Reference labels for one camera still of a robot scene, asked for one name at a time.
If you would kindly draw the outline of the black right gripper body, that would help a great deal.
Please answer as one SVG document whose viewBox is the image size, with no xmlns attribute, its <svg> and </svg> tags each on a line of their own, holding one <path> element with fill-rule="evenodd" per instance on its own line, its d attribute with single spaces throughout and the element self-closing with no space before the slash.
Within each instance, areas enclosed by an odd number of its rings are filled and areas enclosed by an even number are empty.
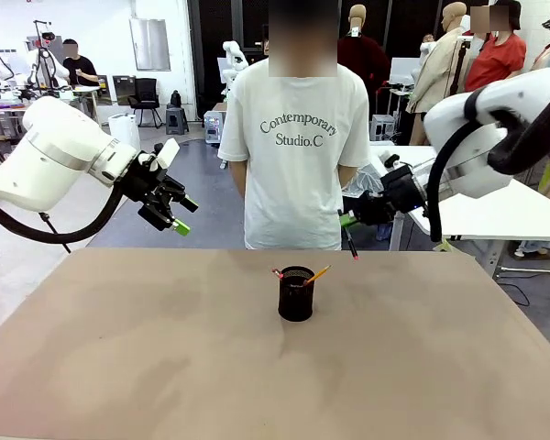
<svg viewBox="0 0 550 440">
<path fill-rule="evenodd" d="M 395 168 L 380 178 L 383 194 L 396 212 L 407 214 L 425 205 L 425 192 L 408 165 Z"/>
</svg>

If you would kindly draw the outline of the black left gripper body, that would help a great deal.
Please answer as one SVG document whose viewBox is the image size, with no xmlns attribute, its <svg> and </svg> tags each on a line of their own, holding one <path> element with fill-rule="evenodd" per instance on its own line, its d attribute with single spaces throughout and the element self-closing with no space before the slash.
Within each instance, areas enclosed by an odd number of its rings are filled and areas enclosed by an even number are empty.
<svg viewBox="0 0 550 440">
<path fill-rule="evenodd" d="M 146 202 L 157 192 L 169 194 L 179 202 L 183 198 L 183 185 L 167 174 L 167 170 L 150 170 L 148 165 L 132 162 L 121 179 L 121 192 L 133 202 Z"/>
</svg>

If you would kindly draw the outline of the black marker pink end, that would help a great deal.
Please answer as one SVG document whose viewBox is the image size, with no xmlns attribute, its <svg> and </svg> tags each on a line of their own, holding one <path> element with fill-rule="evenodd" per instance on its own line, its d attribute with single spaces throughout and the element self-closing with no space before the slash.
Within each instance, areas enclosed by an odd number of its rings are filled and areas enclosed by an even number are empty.
<svg viewBox="0 0 550 440">
<path fill-rule="evenodd" d="M 355 225 L 358 222 L 358 219 L 355 217 L 352 211 L 349 211 L 347 214 L 344 214 L 342 210 L 338 211 L 339 221 L 341 226 L 341 232 L 343 237 L 346 239 L 349 250 L 351 252 L 353 260 L 358 260 L 359 255 L 354 243 L 354 239 L 349 231 L 349 228 Z"/>
</svg>

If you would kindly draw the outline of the yellow pencil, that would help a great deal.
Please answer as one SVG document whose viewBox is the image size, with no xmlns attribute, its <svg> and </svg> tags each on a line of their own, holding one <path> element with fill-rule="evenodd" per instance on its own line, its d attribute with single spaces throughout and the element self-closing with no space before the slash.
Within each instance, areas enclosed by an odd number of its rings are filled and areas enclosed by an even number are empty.
<svg viewBox="0 0 550 440">
<path fill-rule="evenodd" d="M 321 278 L 323 275 L 325 275 L 331 269 L 331 267 L 332 267 L 332 265 L 328 265 L 328 266 L 324 267 L 323 269 L 319 270 L 310 279 L 306 280 L 303 283 L 303 286 L 307 286 L 307 285 L 313 283 L 314 281 L 318 280 L 319 278 Z"/>
</svg>

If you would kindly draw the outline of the person's right forearm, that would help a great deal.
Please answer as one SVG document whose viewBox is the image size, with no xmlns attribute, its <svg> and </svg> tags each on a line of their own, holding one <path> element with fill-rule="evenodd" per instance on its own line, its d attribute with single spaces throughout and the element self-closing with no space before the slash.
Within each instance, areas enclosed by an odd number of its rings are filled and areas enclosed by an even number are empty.
<svg viewBox="0 0 550 440">
<path fill-rule="evenodd" d="M 240 196 L 245 198 L 248 163 L 246 161 L 231 161 L 228 167 Z"/>
</svg>

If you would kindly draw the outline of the person's left forearm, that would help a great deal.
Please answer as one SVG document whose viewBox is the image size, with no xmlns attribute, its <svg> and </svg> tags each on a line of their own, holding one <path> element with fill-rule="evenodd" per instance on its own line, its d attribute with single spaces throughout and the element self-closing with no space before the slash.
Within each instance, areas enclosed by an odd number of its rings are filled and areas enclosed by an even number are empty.
<svg viewBox="0 0 550 440">
<path fill-rule="evenodd" d="M 348 167 L 339 165 L 338 169 L 338 179 L 340 182 L 340 187 L 342 189 L 346 188 L 350 182 L 354 179 L 358 172 L 358 167 Z"/>
</svg>

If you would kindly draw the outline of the black mesh pen holder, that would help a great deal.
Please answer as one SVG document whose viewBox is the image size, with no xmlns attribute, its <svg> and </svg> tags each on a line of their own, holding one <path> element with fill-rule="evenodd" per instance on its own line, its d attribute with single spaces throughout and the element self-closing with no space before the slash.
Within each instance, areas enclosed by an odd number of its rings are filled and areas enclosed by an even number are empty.
<svg viewBox="0 0 550 440">
<path fill-rule="evenodd" d="M 281 271 L 278 312 L 289 322 L 307 321 L 313 314 L 314 284 L 308 280 L 314 272 L 302 266 Z"/>
</svg>

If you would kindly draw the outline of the clear plastic sheet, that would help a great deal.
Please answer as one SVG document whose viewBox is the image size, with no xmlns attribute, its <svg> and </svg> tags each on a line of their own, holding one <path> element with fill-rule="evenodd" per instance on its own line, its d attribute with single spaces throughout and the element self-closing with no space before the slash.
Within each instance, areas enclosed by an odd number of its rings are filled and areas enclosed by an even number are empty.
<svg viewBox="0 0 550 440">
<path fill-rule="evenodd" d="M 366 191 L 374 193 L 384 191 L 380 174 L 371 164 L 357 170 L 355 176 L 343 189 L 343 195 L 350 198 L 359 198 Z"/>
</svg>

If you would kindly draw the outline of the white air purifier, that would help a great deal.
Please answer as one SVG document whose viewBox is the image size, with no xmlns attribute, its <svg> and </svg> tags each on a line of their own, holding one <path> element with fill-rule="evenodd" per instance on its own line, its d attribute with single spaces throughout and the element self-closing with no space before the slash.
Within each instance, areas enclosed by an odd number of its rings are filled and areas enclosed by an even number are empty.
<svg viewBox="0 0 550 440">
<path fill-rule="evenodd" d="M 140 136 L 136 116 L 132 114 L 117 114 L 108 117 L 110 135 L 121 143 L 136 150 L 141 150 Z"/>
</svg>

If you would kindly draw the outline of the white computer case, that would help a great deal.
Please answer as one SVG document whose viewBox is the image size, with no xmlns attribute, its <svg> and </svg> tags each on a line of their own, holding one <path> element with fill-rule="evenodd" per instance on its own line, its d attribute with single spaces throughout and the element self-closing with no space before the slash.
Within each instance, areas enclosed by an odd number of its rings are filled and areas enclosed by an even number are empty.
<svg viewBox="0 0 550 440">
<path fill-rule="evenodd" d="M 371 141 L 391 140 L 395 133 L 395 119 L 392 115 L 373 115 L 369 123 Z"/>
</svg>

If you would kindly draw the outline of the black stool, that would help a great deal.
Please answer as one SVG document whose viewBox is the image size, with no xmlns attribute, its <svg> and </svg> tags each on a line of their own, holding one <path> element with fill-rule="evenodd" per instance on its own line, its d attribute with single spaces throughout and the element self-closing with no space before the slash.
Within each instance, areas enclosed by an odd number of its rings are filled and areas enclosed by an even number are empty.
<svg viewBox="0 0 550 440">
<path fill-rule="evenodd" d="M 166 108 L 166 134 L 183 136 L 189 131 L 186 114 L 183 108 L 168 106 Z"/>
</svg>

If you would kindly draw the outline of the computer case with lights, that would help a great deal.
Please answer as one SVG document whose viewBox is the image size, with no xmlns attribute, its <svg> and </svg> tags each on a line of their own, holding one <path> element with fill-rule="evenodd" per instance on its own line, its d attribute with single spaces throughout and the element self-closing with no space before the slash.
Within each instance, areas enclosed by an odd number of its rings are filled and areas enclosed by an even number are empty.
<svg viewBox="0 0 550 440">
<path fill-rule="evenodd" d="M 207 111 L 203 117 L 204 139 L 206 144 L 219 145 L 225 122 L 225 111 Z"/>
</svg>

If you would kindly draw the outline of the person in white t-shirt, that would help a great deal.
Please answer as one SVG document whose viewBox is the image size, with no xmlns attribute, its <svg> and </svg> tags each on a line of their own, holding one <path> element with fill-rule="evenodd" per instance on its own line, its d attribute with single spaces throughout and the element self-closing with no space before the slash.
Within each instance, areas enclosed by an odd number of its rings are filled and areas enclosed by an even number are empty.
<svg viewBox="0 0 550 440">
<path fill-rule="evenodd" d="M 235 78 L 218 155 L 247 162 L 251 250 L 341 247 L 339 165 L 369 162 L 369 98 L 337 61 L 337 0 L 269 0 L 269 55 Z"/>
</svg>

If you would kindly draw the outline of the white table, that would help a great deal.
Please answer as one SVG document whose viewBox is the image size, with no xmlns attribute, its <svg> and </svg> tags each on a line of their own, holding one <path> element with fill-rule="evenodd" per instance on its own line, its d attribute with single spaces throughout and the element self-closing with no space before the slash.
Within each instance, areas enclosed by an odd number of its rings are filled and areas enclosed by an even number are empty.
<svg viewBox="0 0 550 440">
<path fill-rule="evenodd" d="M 412 166 L 413 174 L 423 186 L 435 159 L 432 147 L 394 146 L 389 142 L 370 142 L 371 165 L 379 176 L 388 172 L 381 159 L 390 154 L 400 156 Z M 478 199 L 457 194 L 439 205 L 445 238 L 488 240 L 479 264 L 489 275 L 499 268 L 501 252 L 509 241 L 550 242 L 550 200 L 525 184 L 512 180 L 508 186 Z M 390 236 L 390 251 L 400 250 L 405 214 L 397 214 Z"/>
</svg>

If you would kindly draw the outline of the black office chair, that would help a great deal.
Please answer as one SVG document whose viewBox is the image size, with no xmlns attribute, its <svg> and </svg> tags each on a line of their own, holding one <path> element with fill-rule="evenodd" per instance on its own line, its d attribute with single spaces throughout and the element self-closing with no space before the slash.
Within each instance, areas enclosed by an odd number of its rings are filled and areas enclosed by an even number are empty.
<svg viewBox="0 0 550 440">
<path fill-rule="evenodd" d="M 157 92 L 157 80 L 154 78 L 136 78 L 134 81 L 134 93 L 129 95 L 128 104 L 133 109 L 133 114 L 140 111 L 138 127 L 143 124 L 143 115 L 149 110 L 153 119 L 153 126 L 160 128 L 163 125 L 158 110 L 160 109 L 160 97 Z"/>
</svg>

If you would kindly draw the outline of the grey desk with equipment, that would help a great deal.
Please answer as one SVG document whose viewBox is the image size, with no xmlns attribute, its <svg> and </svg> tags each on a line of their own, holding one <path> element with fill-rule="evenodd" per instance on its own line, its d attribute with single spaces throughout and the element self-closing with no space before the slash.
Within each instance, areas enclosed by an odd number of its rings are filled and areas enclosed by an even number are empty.
<svg viewBox="0 0 550 440">
<path fill-rule="evenodd" d="M 64 87 L 58 91 L 47 90 L 1 90 L 0 89 L 0 138 L 20 139 L 25 133 L 23 115 L 40 97 L 51 94 L 67 105 L 76 106 L 99 127 L 103 125 L 97 113 L 98 87 L 74 86 Z"/>
</svg>

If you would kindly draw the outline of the mannequin in beige jacket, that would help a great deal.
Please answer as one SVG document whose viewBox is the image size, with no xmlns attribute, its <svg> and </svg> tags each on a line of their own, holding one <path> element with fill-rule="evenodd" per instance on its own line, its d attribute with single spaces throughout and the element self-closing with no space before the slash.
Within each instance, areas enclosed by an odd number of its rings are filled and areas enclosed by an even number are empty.
<svg viewBox="0 0 550 440">
<path fill-rule="evenodd" d="M 447 94 L 450 72 L 456 55 L 457 39 L 463 35 L 461 27 L 467 6 L 463 2 L 446 5 L 442 12 L 445 34 L 428 53 L 416 80 L 406 111 L 414 116 L 409 144 L 427 145 L 423 117 Z"/>
</svg>

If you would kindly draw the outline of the person in black shirt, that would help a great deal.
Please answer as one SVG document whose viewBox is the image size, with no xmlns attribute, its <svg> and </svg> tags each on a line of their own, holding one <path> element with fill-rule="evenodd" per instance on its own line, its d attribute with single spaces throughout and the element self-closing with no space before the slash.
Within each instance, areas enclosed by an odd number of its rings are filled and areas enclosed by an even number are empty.
<svg viewBox="0 0 550 440">
<path fill-rule="evenodd" d="M 98 86 L 98 75 L 92 62 L 79 54 L 78 43 L 71 38 L 62 42 L 64 50 L 63 67 L 69 72 L 70 85 Z"/>
</svg>

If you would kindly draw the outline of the mannequin in dark red top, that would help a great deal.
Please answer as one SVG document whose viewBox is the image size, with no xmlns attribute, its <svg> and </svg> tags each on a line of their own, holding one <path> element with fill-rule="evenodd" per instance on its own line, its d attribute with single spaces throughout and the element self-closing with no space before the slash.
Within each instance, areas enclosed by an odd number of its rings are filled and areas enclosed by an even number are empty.
<svg viewBox="0 0 550 440">
<path fill-rule="evenodd" d="M 353 5 L 348 15 L 349 30 L 338 40 L 338 63 L 355 73 L 373 99 L 378 89 L 390 78 L 391 64 L 382 47 L 363 34 L 367 9 Z"/>
</svg>

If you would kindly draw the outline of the black tripod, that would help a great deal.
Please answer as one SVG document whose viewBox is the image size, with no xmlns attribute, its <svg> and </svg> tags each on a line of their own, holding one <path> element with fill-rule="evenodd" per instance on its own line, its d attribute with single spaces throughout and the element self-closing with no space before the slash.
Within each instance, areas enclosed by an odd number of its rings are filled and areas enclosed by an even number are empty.
<svg viewBox="0 0 550 440">
<path fill-rule="evenodd" d="M 467 56 L 467 51 L 470 49 L 470 46 L 471 46 L 471 40 L 472 40 L 472 37 L 470 36 L 461 36 L 457 39 L 457 44 L 459 48 L 458 48 L 458 54 L 456 59 L 456 67 L 454 68 L 454 75 L 452 76 L 452 80 L 448 88 L 449 96 L 457 94 L 458 92 L 460 76 L 461 76 L 464 60 Z"/>
</svg>

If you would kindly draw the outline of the person in red shirt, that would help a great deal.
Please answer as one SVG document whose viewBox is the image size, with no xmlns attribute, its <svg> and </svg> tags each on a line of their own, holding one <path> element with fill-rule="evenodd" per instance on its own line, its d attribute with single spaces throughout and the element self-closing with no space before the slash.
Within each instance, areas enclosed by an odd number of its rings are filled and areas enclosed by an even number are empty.
<svg viewBox="0 0 550 440">
<path fill-rule="evenodd" d="M 521 12 L 518 0 L 496 0 L 471 13 L 471 30 L 485 40 L 468 71 L 466 92 L 511 78 L 523 69 L 527 48 L 516 34 L 521 29 Z"/>
</svg>

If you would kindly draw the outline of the white robot with red head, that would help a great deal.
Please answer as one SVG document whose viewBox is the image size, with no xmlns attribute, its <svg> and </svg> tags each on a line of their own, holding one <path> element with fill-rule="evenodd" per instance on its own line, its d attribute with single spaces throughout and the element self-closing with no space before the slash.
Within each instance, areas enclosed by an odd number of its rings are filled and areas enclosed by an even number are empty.
<svg viewBox="0 0 550 440">
<path fill-rule="evenodd" d="M 50 30 L 49 21 L 34 20 L 33 24 L 36 38 L 28 42 L 27 62 L 30 74 L 27 85 L 41 95 L 59 98 L 61 92 L 70 89 L 70 85 L 69 71 L 50 50 L 57 36 Z"/>
</svg>

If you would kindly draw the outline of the grey wall panel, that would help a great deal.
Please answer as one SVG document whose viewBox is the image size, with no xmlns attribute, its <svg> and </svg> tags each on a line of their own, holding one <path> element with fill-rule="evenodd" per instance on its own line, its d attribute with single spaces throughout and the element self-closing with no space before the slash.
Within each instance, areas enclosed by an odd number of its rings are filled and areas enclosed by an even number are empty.
<svg viewBox="0 0 550 440">
<path fill-rule="evenodd" d="M 168 72 L 171 69 L 166 22 L 162 19 L 129 20 L 138 71 Z"/>
</svg>

